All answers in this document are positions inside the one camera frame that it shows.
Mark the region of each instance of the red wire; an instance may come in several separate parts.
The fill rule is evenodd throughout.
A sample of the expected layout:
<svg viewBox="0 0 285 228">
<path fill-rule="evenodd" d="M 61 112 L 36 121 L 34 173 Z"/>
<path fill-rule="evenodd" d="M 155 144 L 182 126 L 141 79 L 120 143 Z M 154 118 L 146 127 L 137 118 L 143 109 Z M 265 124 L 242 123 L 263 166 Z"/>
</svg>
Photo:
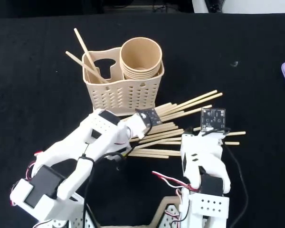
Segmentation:
<svg viewBox="0 0 285 228">
<path fill-rule="evenodd" d="M 189 189 L 189 190 L 191 190 L 191 191 L 198 191 L 198 189 L 192 188 L 192 187 L 190 186 L 190 184 L 185 184 L 185 185 L 184 185 L 182 182 L 180 182 L 179 180 L 177 180 L 177 179 L 175 179 L 175 178 L 171 178 L 171 177 L 167 177 L 167 176 L 161 176 L 161 175 L 159 175 L 159 174 L 157 174 L 157 173 L 154 173 L 154 172 L 153 172 L 153 174 L 156 175 L 156 176 L 159 177 L 159 178 L 165 178 L 165 179 L 171 180 L 171 181 L 173 181 L 173 182 L 175 182 L 175 183 L 178 183 L 179 185 L 184 186 L 185 188 L 187 188 L 187 189 Z"/>
</svg>

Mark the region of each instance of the circuit board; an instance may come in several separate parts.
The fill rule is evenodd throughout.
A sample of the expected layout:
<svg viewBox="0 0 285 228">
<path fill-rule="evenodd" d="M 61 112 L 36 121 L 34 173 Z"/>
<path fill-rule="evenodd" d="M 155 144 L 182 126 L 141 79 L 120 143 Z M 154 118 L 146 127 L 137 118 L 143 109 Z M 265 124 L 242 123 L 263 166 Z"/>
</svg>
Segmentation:
<svg viewBox="0 0 285 228">
<path fill-rule="evenodd" d="M 201 110 L 201 132 L 207 132 L 209 128 L 223 129 L 226 122 L 226 110 L 218 108 L 203 108 Z"/>
<path fill-rule="evenodd" d="M 143 117 L 142 120 L 147 127 L 150 127 L 150 121 L 152 127 L 162 124 L 161 119 L 154 108 L 136 109 L 136 112 L 141 114 L 141 116 Z"/>
</svg>

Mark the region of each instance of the black cloth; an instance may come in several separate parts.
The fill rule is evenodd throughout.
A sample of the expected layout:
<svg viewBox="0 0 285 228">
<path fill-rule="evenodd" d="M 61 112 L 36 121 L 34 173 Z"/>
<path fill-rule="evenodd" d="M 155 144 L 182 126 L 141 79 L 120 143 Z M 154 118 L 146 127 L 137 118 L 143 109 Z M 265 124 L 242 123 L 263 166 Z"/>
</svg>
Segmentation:
<svg viewBox="0 0 285 228">
<path fill-rule="evenodd" d="M 165 75 L 156 104 L 181 103 L 214 89 L 207 104 L 227 110 L 227 126 L 247 131 L 231 147 L 250 201 L 237 228 L 285 228 L 284 15 L 102 15 L 0 19 L 0 227 L 36 222 L 10 207 L 12 184 L 24 177 L 33 153 L 62 140 L 92 111 L 81 67 L 65 51 L 83 53 L 73 28 L 90 50 L 121 46 L 144 36 L 162 47 Z M 200 115 L 175 121 L 196 127 Z M 229 224 L 244 204 L 235 163 L 223 153 L 231 182 Z M 161 199 L 174 190 L 151 175 L 182 177 L 181 159 L 129 158 L 95 170 L 88 203 L 102 225 L 148 224 Z"/>
</svg>

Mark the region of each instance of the paper cup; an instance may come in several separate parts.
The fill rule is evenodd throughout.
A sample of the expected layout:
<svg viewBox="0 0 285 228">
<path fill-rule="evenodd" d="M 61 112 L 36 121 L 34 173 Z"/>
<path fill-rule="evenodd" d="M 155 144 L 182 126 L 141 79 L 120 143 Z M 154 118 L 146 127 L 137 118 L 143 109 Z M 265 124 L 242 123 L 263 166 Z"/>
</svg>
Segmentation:
<svg viewBox="0 0 285 228">
<path fill-rule="evenodd" d="M 161 66 L 162 50 L 153 40 L 137 37 L 128 40 L 120 50 L 120 66 L 127 78 L 142 79 L 157 74 Z"/>
</svg>

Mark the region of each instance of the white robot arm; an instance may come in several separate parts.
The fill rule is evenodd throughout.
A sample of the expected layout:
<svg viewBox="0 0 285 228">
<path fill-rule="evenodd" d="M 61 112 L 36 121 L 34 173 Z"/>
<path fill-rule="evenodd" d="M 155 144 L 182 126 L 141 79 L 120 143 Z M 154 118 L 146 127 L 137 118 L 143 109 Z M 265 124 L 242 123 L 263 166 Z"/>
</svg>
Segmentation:
<svg viewBox="0 0 285 228">
<path fill-rule="evenodd" d="M 72 219 L 83 208 L 83 198 L 75 191 L 89 177 L 94 163 L 112 152 L 127 154 L 131 150 L 129 140 L 142 138 L 146 128 L 140 114 L 120 121 L 111 112 L 96 109 L 64 140 L 37 156 L 32 179 L 21 179 L 10 199 L 39 221 Z M 67 159 L 77 160 L 77 166 L 65 179 L 51 166 Z"/>
<path fill-rule="evenodd" d="M 221 161 L 223 133 L 211 133 L 203 137 L 183 134 L 181 157 L 183 173 L 193 192 L 182 189 L 180 205 L 180 228 L 226 228 L 230 191 L 230 179 Z"/>
</svg>

